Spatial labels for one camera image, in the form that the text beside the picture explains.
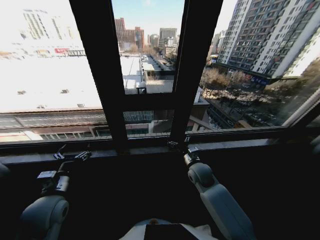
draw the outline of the flat rooftop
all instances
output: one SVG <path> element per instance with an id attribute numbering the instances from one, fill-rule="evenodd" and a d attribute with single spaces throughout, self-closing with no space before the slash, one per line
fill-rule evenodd
<path id="1" fill-rule="evenodd" d="M 120 63 L 126 94 L 137 94 L 136 87 L 144 86 L 149 88 L 150 93 L 172 91 L 170 82 L 151 82 L 148 86 L 142 82 L 141 64 L 154 71 L 161 70 L 151 57 L 140 60 L 137 54 L 121 56 Z M 0 113 L 102 107 L 85 56 L 33 56 L 21 60 L 0 58 L 0 67 L 3 83 L 0 88 Z"/>

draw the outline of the window frame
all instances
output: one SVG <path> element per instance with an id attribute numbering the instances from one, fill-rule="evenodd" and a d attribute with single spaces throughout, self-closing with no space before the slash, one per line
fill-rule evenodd
<path id="1" fill-rule="evenodd" d="M 208 1 L 202 4 L 199 1 L 185 0 L 181 20 L 181 32 L 176 59 L 176 71 L 171 93 L 153 94 L 125 94 L 123 76 L 118 50 L 118 40 L 115 28 L 115 19 L 111 1 L 96 1 L 87 4 L 85 1 L 69 0 L 78 31 L 83 42 L 88 63 L 97 88 L 102 108 L 107 119 L 107 124 L 112 139 L 107 137 L 90 137 L 90 139 L 52 139 L 41 141 L 4 142 L 0 149 L 10 152 L 15 149 L 50 148 L 57 150 L 57 145 L 68 143 L 69 145 L 82 146 L 90 142 L 92 146 L 102 145 L 124 152 L 130 147 L 141 145 L 166 145 L 168 141 L 183 143 L 186 137 L 193 141 L 231 141 L 249 140 L 257 138 L 280 138 L 283 136 L 299 136 L 308 133 L 320 133 L 320 127 L 306 127 L 320 113 L 320 103 L 313 103 L 312 109 L 307 110 L 301 106 L 294 114 L 295 120 L 287 126 L 258 127 L 245 129 L 224 129 L 217 131 L 204 131 L 197 134 L 186 133 L 189 117 L 197 93 L 206 57 L 217 25 L 223 0 Z M 88 12 L 95 13 L 88 17 Z M 104 23 L 100 37 L 96 35 L 96 29 L 92 28 L 97 22 Z M 190 54 L 194 47 L 194 35 L 201 32 L 198 38 L 197 51 Z M 110 61 L 109 67 L 113 69 L 107 81 L 105 61 L 100 61 L 103 51 Z M 170 136 L 140 137 L 129 139 L 126 131 L 126 123 L 123 112 L 143 110 L 174 110 Z"/>

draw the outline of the glass pane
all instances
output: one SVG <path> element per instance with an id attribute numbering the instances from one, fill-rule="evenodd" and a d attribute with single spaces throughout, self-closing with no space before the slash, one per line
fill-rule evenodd
<path id="1" fill-rule="evenodd" d="M 125 94 L 173 91 L 184 4 L 112 1 Z"/>
<path id="2" fill-rule="evenodd" d="M 187 131 L 286 125 L 319 89 L 319 1 L 225 0 Z"/>
<path id="3" fill-rule="evenodd" d="M 320 116 L 318 116 L 308 124 L 308 127 L 318 127 L 318 126 L 320 126 Z"/>
<path id="4" fill-rule="evenodd" d="M 128 138 L 170 135 L 173 110 L 125 111 Z"/>
<path id="5" fill-rule="evenodd" d="M 0 142 L 107 126 L 68 0 L 2 1 L 0 22 Z"/>

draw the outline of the red sign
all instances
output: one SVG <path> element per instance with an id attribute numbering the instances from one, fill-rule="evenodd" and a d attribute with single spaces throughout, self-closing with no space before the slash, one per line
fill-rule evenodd
<path id="1" fill-rule="evenodd" d="M 54 51 L 56 54 L 65 54 L 69 48 L 55 48 Z"/>

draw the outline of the distant building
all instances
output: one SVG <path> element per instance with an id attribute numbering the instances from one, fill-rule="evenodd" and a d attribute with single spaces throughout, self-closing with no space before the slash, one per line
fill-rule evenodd
<path id="1" fill-rule="evenodd" d="M 173 38 L 173 43 L 177 43 L 177 29 L 176 28 L 160 28 L 159 40 Z"/>
<path id="2" fill-rule="evenodd" d="M 176 53 L 176 49 L 177 48 L 175 46 L 166 46 L 163 49 L 163 53 L 168 57 L 171 53 Z"/>
<path id="3" fill-rule="evenodd" d="M 52 39 L 52 32 L 49 31 L 50 17 L 46 11 L 24 9 L 23 16 L 28 25 L 27 36 L 33 39 Z"/>
<path id="4" fill-rule="evenodd" d="M 134 29 L 126 29 L 123 17 L 114 19 L 116 37 L 121 50 L 129 49 L 132 45 L 136 45 L 138 49 L 143 49 L 145 31 L 136 26 Z"/>
<path id="5" fill-rule="evenodd" d="M 149 34 L 148 34 L 148 36 L 147 36 L 147 45 L 148 45 L 148 46 L 151 45 L 151 43 L 150 43 L 150 35 L 149 35 Z"/>
<path id="6" fill-rule="evenodd" d="M 222 45 L 224 43 L 225 36 L 226 36 L 226 31 L 222 30 L 219 33 L 219 38 L 218 38 L 217 45 L 216 45 L 216 53 L 217 54 L 220 53 L 221 47 L 222 47 Z"/>
<path id="7" fill-rule="evenodd" d="M 219 43 L 219 36 L 220 34 L 217 33 L 214 35 L 214 37 L 212 38 L 212 42 L 211 42 L 211 45 L 212 45 L 212 52 L 210 52 L 209 55 L 212 54 L 216 54 L 217 53 L 217 46 L 218 46 L 218 43 Z"/>
<path id="8" fill-rule="evenodd" d="M 164 49 L 166 47 L 171 48 L 171 47 L 174 47 L 174 43 L 175 43 L 174 37 L 168 36 L 167 38 L 159 40 L 159 48 L 160 49 Z"/>
<path id="9" fill-rule="evenodd" d="M 157 34 L 150 35 L 150 46 L 154 48 L 159 47 L 159 36 Z"/>
<path id="10" fill-rule="evenodd" d="M 75 40 L 80 39 L 78 29 L 68 26 L 61 16 L 51 16 L 43 10 L 24 9 L 28 29 L 21 30 L 23 39 Z"/>

